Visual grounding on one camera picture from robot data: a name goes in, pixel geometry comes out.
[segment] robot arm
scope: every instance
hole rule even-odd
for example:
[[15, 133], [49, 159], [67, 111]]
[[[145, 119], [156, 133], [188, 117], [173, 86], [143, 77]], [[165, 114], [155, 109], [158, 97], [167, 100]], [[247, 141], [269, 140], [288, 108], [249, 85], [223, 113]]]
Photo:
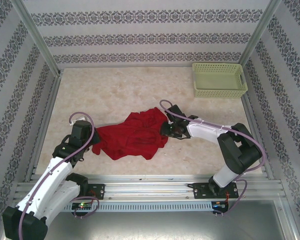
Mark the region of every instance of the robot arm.
[[[173, 105], [168, 110], [185, 117], [177, 105]], [[189, 118], [196, 119], [200, 123], [184, 120], [168, 112], [166, 114], [170, 122], [162, 124], [160, 129], [162, 135], [180, 140], [191, 137], [202, 138], [220, 146], [225, 165], [209, 180], [209, 189], [215, 195], [218, 195], [237, 176], [243, 174], [262, 157], [262, 153], [258, 147], [241, 135], [225, 129], [205, 125], [202, 123], [202, 119], [197, 116], [191, 115]], [[241, 123], [225, 127], [252, 137], [248, 129]]]
[[55, 148], [52, 154], [53, 158], [32, 190], [15, 208], [8, 206], [3, 212], [3, 226], [7, 238], [12, 240], [19, 239], [18, 227], [21, 214], [38, 184], [51, 172], [54, 166], [80, 149], [88, 141], [92, 131], [94, 131], [93, 138], [85, 149], [59, 165], [52, 174], [48, 175], [35, 193], [22, 223], [23, 239], [43, 240], [51, 222], [62, 211], [65, 205], [75, 197], [87, 195], [88, 179], [79, 174], [70, 173], [77, 162], [83, 161], [84, 153], [89, 150], [89, 146], [98, 143], [100, 140], [96, 130], [92, 129], [90, 122], [78, 120], [74, 123], [71, 134], [67, 135], [61, 144]]

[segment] red cloth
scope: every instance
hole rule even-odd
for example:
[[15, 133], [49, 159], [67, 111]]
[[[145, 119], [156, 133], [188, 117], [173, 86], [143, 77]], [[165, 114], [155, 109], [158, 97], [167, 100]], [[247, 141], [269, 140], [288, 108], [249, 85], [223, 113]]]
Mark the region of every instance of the red cloth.
[[163, 148], [167, 136], [160, 135], [160, 127], [167, 117], [158, 108], [132, 112], [118, 125], [97, 128], [101, 142], [93, 145], [92, 152], [99, 155], [101, 149], [113, 160], [127, 155], [151, 159], [158, 148]]

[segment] marble floor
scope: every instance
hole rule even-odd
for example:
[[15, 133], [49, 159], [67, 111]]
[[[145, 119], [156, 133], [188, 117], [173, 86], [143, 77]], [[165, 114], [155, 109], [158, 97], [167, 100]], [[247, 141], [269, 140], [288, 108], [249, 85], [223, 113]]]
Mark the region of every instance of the marble floor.
[[[67, 68], [36, 174], [45, 171], [55, 147], [71, 133], [68, 118], [73, 112], [89, 114], [100, 127], [121, 123], [131, 112], [160, 109], [161, 99], [177, 104], [187, 116], [196, 115], [221, 125], [248, 126], [240, 99], [194, 98], [191, 67]], [[213, 175], [223, 165], [218, 145], [200, 138], [170, 138], [151, 160], [126, 156], [114, 161], [102, 151], [95, 155], [90, 150], [73, 171], [96, 175]], [[259, 175], [261, 170], [251, 174]]]

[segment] green plastic basket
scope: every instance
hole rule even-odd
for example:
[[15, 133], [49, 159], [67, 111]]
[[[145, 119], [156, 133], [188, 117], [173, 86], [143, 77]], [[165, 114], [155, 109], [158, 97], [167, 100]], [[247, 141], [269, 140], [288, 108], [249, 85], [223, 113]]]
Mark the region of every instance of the green plastic basket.
[[193, 63], [192, 77], [196, 98], [241, 98], [248, 91], [240, 64]]

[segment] metal corner post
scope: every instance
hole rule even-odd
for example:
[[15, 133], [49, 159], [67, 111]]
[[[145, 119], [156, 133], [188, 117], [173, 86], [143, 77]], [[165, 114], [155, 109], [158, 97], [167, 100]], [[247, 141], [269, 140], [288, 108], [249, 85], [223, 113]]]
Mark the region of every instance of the metal corner post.
[[48, 106], [47, 106], [46, 112], [43, 117], [43, 125], [39, 130], [38, 141], [34, 147], [33, 156], [32, 156], [32, 159], [30, 160], [29, 168], [28, 168], [28, 171], [27, 171], [26, 177], [25, 177], [25, 182], [29, 182], [31, 180], [31, 176], [33, 174], [34, 167], [38, 164], [41, 150], [44, 145], [45, 137], [46, 137], [46, 134], [48, 131], [48, 126], [49, 126], [50, 118], [52, 115], [52, 111], [54, 109], [54, 105], [56, 102], [57, 93], [59, 90], [62, 74], [63, 74], [63, 72], [61, 72], [60, 74], [58, 73], [54, 79], [54, 83], [53, 83], [53, 87], [52, 87], [52, 94], [50, 96]]
[[32, 36], [34, 43], [40, 50], [53, 75], [57, 76], [60, 72], [57, 63], [54, 57], [52, 56], [51, 52], [49, 51], [49, 48], [44, 41], [44, 38], [41, 36], [23, 0], [11, 0], [11, 3], [15, 8], [16, 12], [18, 13], [19, 17], [21, 18], [23, 24], [27, 28], [28, 32]]
[[[262, 144], [262, 139], [261, 139], [258, 127], [257, 127], [257, 123], [256, 123], [256, 120], [255, 120], [254, 114], [252, 112], [252, 108], [251, 108], [251, 105], [250, 105], [250, 102], [249, 102], [249, 99], [248, 99], [248, 96], [246, 93], [241, 97], [241, 101], [242, 101], [242, 105], [243, 105], [243, 108], [245, 111], [246, 119], [248, 120], [251, 134], [254, 139], [256, 139], [259, 143]], [[275, 178], [272, 173], [272, 170], [271, 170], [268, 160], [265, 162], [264, 168], [265, 168], [267, 177], [270, 180], [274, 180]]]
[[271, 18], [275, 14], [275, 11], [277, 10], [280, 3], [281, 0], [270, 0], [268, 6], [264, 10], [258, 25], [256, 26], [252, 36], [249, 39], [248, 44], [246, 45], [240, 57], [239, 64], [241, 64], [242, 67], [246, 65], [250, 55], [254, 51], [258, 41], [260, 40], [262, 34], [266, 30]]

